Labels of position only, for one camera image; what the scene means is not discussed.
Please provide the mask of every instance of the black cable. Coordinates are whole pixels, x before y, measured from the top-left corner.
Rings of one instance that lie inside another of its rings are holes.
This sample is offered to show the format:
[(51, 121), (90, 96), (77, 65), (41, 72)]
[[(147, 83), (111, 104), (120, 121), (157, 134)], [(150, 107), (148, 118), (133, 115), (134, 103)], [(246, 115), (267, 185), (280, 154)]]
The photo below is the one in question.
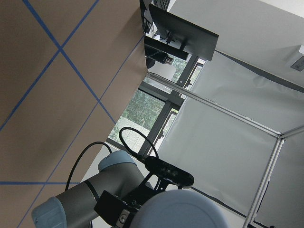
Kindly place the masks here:
[(68, 177), (68, 179), (67, 179), (67, 182), (66, 182), (66, 189), (65, 189), (65, 191), (68, 190), (68, 186), (70, 185), (70, 182), (71, 182), (71, 179), (72, 179), (74, 170), (75, 170), (76, 166), (78, 165), (78, 163), (79, 163), (81, 157), (85, 154), (85, 152), (86, 152), (91, 146), (94, 146), (94, 145), (96, 145), (96, 144), (102, 144), (102, 145), (106, 146), (106, 148), (109, 150), (109, 152), (112, 153), (112, 150), (111, 150), (110, 146), (109, 146), (108, 144), (104, 143), (104, 142), (99, 142), (99, 141), (93, 142), (93, 143), (91, 143), (90, 145), (88, 145), (87, 147), (85, 147), (85, 149), (81, 152), (81, 154), (80, 154), (79, 157), (77, 158), (77, 160), (76, 160), (76, 162), (75, 162), (75, 164), (74, 164), (74, 166), (73, 166), (73, 168), (72, 168), (72, 170), (71, 170), (71, 172), (70, 172), (70, 175), (69, 175), (69, 177)]
[(139, 157), (139, 154), (136, 153), (135, 151), (131, 150), (131, 148), (127, 145), (127, 143), (125, 142), (125, 140), (123, 139), (123, 136), (122, 136), (122, 133), (123, 133), (124, 130), (131, 130), (131, 131), (134, 131), (134, 132), (138, 133), (142, 138), (144, 138), (144, 139), (150, 144), (150, 146), (152, 147), (152, 149), (153, 149), (154, 152), (155, 152), (155, 156), (156, 156), (157, 158), (159, 158), (158, 153), (157, 153), (157, 151), (156, 151), (156, 149), (155, 149), (153, 143), (150, 141), (150, 139), (148, 139), (147, 136), (145, 136), (143, 133), (141, 133), (140, 131), (138, 131), (137, 129), (134, 129), (134, 128), (132, 128), (132, 127), (123, 127), (122, 129), (120, 129), (118, 136), (119, 136), (119, 139), (120, 139), (120, 141), (122, 142), (122, 144), (125, 146), (125, 148), (130, 152), (130, 154), (131, 154), (133, 157), (135, 157), (135, 158), (137, 158), (137, 159), (143, 158), (143, 157)]

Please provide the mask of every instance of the cardboard surface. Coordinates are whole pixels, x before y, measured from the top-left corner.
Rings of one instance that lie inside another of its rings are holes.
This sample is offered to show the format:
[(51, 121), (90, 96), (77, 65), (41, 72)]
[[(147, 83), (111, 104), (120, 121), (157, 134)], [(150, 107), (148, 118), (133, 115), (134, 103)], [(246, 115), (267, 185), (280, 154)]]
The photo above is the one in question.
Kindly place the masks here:
[[(6, 1), (0, 12), (0, 227), (29, 228), (32, 209), (64, 190), (58, 182), (106, 140), (143, 80), (142, 22), (137, 0)], [(62, 45), (77, 26), (58, 52), (48, 35)]]

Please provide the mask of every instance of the aluminum rail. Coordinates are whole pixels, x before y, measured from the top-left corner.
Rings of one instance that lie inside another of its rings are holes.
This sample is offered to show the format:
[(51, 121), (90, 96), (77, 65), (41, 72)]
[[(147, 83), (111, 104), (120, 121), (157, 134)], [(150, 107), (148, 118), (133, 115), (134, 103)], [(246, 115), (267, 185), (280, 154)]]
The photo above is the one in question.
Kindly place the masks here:
[(255, 127), (255, 128), (257, 128), (257, 129), (259, 129), (259, 130), (261, 130), (261, 131), (263, 131), (263, 132), (265, 132), (265, 133), (267, 133), (267, 134), (269, 134), (269, 135), (271, 135), (275, 138), (280, 138), (280, 135), (281, 135), (280, 132), (275, 131), (275, 130), (269, 128), (269, 127), (266, 127), (266, 126), (254, 121), (254, 120), (251, 120), (249, 117), (245, 117), (245, 116), (243, 116), (243, 115), (241, 115), (237, 112), (234, 112), (234, 111), (232, 111), (228, 108), (225, 108), (224, 106), (221, 106), (214, 101), (208, 100), (206, 98), (202, 98), (199, 95), (197, 95), (196, 93), (193, 93), (193, 92), (191, 92), (191, 91), (189, 91), (185, 88), (182, 88), (179, 85), (176, 85), (174, 82), (169, 81), (166, 78), (163, 78), (163, 77), (159, 76), (158, 74), (148, 72), (148, 73), (145, 74), (145, 76), (147, 78), (150, 78), (150, 79), (152, 79), (152, 80), (154, 80), (154, 81), (156, 81), (156, 82), (158, 82), (158, 83), (160, 83), (164, 86), (167, 86), (167, 87), (169, 87), (169, 88), (171, 88), (171, 89), (173, 89), (173, 90), (175, 90), (175, 91), (177, 91), (181, 94), (184, 94), (188, 97), (191, 97), (191, 98), (193, 98), (193, 99), (195, 99), (195, 100), (197, 100), (197, 101), (199, 101), (199, 102), (201, 102), (205, 105), (213, 107), (213, 108), (215, 108), (215, 109), (217, 109), (217, 110), (219, 110), (223, 113), (226, 113), (227, 115), (229, 115), (231, 117), (234, 117), (234, 118), (236, 118), (236, 119), (238, 119), (238, 120), (240, 120), (244, 123), (247, 123), (250, 126), (253, 126), (253, 127)]
[(244, 222), (243, 228), (247, 228), (248, 224), (252, 224), (256, 215), (257, 215), (257, 210), (258, 210), (258, 208), (259, 208), (259, 206), (262, 202), (263, 195), (266, 191), (267, 184), (270, 180), (270, 176), (271, 176), (272, 171), (274, 169), (274, 166), (276, 164), (276, 160), (277, 160), (277, 158), (280, 154), (283, 143), (284, 143), (284, 140), (282, 140), (282, 139), (277, 139), (276, 140), (275, 147), (274, 147), (274, 149), (272, 151), (272, 154), (270, 156), (270, 159), (268, 161), (268, 164), (267, 164), (267, 167), (265, 169), (263, 178), (260, 182), (260, 185), (259, 185), (258, 190), (256, 192), (256, 196), (255, 196), (255, 198), (252, 202), (251, 208), (250, 208), (249, 213), (248, 213), (248, 215), (246, 217), (246, 220)]

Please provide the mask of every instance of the white curtain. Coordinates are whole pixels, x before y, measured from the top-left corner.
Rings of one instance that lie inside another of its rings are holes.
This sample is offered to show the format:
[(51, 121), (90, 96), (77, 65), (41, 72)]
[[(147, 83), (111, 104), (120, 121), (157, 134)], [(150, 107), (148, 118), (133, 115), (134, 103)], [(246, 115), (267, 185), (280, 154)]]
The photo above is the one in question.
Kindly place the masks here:
[[(304, 95), (214, 53), (192, 91), (284, 132), (304, 123)], [(159, 154), (191, 173), (194, 187), (247, 214), (274, 148), (273, 136), (187, 98)]]

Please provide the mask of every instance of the window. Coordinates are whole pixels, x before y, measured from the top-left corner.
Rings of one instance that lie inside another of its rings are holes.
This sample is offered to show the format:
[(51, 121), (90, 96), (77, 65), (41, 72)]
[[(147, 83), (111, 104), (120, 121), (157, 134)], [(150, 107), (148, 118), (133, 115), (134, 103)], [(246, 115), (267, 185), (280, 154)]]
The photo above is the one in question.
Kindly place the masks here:
[[(111, 131), (109, 138), (121, 143), (118, 133), (120, 129), (127, 126), (135, 128), (148, 136), (164, 104), (163, 101), (137, 90)], [(144, 138), (130, 130), (123, 132), (123, 138), (126, 139), (128, 146), (135, 152), (139, 152), (144, 142)]]
[[(173, 65), (176, 71), (171, 81), (181, 87), (191, 89), (205, 61), (199, 59), (198, 56), (191, 56), (186, 61), (176, 57), (172, 58), (174, 58)], [(184, 95), (145, 78), (117, 121), (107, 141), (125, 150), (119, 140), (118, 133), (121, 128), (129, 126), (146, 135), (158, 149), (173, 124), (184, 99)], [(125, 130), (123, 138), (133, 151), (143, 156), (155, 155), (151, 146), (139, 134)]]

